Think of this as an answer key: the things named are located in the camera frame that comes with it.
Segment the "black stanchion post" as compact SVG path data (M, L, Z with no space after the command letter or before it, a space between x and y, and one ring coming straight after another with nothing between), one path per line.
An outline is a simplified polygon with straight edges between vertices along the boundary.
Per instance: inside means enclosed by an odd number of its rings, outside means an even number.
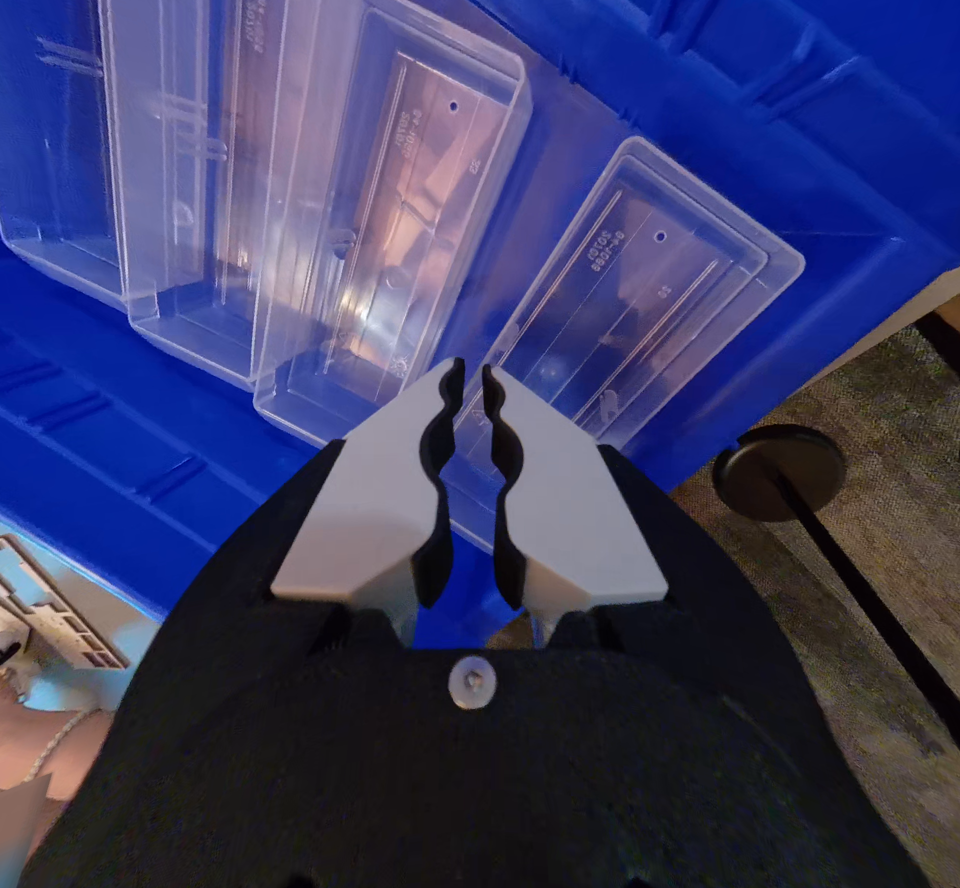
M846 476L836 442L797 424L750 430L711 469L714 492L727 509L753 522L798 522L957 745L958 696L818 516Z

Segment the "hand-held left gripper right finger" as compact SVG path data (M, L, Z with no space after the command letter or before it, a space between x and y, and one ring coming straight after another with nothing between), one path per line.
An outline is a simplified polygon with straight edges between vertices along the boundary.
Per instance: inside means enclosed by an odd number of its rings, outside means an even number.
M482 387L490 461L503 477L494 578L531 618L534 643L545 647L570 614L664 601L665 574L601 446L501 366L483 367Z

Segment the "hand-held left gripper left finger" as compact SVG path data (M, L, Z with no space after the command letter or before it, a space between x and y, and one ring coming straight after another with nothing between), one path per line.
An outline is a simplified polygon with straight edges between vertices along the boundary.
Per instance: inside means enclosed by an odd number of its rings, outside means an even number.
M412 644L450 580L449 495L465 362L429 370L350 431L273 578L277 598L378 610Z

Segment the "clear plastic drawer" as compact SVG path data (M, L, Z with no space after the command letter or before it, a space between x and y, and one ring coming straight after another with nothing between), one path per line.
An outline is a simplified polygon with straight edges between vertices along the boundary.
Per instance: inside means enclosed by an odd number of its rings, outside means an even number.
M443 475L455 540L487 554L494 539L484 364L671 491L700 466L676 403L805 265L641 137L526 142L438 350L466 363Z
M306 105L304 43L321 0L100 0L121 270L131 327L251 393L276 282L296 144L321 163L369 142L365 112L325 85Z
M522 58L408 0L287 0L256 411L322 446L429 369L529 124Z
M98 0L1 0L2 240L121 312Z

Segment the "blue plastic bin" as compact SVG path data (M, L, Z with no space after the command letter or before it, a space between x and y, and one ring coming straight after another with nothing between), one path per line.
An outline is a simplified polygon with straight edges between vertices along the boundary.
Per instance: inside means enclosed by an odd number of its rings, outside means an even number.
M519 55L532 93L463 283L538 138L642 138L802 254L676 403L690 474L958 267L958 0L408 1ZM321 447L254 394L2 240L3 528L162 617ZM489 553L455 545L429 645L479 644L512 615Z

